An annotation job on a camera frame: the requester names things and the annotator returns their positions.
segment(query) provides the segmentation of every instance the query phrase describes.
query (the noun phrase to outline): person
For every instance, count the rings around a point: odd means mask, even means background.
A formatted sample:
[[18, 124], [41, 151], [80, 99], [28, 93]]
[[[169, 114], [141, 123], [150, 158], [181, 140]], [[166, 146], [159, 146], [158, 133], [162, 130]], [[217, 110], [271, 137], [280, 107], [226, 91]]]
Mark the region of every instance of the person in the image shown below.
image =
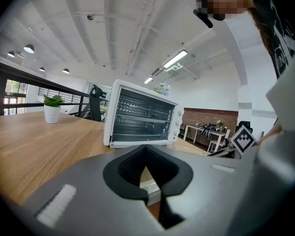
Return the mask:
[[[198, 10], [216, 20], [225, 15], [248, 11], [259, 29], [279, 78], [295, 56], [295, 0], [197, 0]], [[278, 119], [273, 128], [258, 141], [282, 131]]]

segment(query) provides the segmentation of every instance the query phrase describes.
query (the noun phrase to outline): black railing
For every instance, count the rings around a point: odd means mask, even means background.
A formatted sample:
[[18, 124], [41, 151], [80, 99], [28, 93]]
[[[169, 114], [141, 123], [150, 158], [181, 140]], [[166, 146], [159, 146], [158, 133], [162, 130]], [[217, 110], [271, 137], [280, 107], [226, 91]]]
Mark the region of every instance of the black railing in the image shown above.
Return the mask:
[[88, 103], [83, 103], [84, 97], [89, 97], [89, 95], [86, 93], [64, 87], [57, 83], [42, 79], [38, 76], [0, 63], [0, 116], [4, 115], [4, 109], [32, 108], [44, 106], [44, 103], [5, 104], [4, 98], [7, 96], [7, 93], [5, 92], [7, 80], [13, 80], [20, 83], [40, 87], [39, 95], [40, 93], [44, 95], [44, 90], [47, 90], [48, 96], [56, 95], [57, 92], [57, 94], [62, 96], [65, 100], [65, 103], [61, 104], [61, 106], [79, 105], [79, 111], [75, 113], [75, 115], [78, 117], [81, 117], [84, 113], [84, 111], [82, 111], [82, 106], [88, 105]]

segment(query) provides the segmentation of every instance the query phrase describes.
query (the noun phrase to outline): wooden tabletop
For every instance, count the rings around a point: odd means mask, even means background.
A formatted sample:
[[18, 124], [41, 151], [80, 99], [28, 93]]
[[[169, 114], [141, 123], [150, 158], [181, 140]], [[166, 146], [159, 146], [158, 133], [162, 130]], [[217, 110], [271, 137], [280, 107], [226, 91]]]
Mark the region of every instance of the wooden tabletop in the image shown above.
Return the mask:
[[[103, 123], [65, 114], [57, 124], [47, 124], [43, 112], [1, 116], [0, 193], [21, 204], [79, 160], [114, 151], [104, 146], [103, 133]], [[171, 148], [206, 153], [180, 140]]]

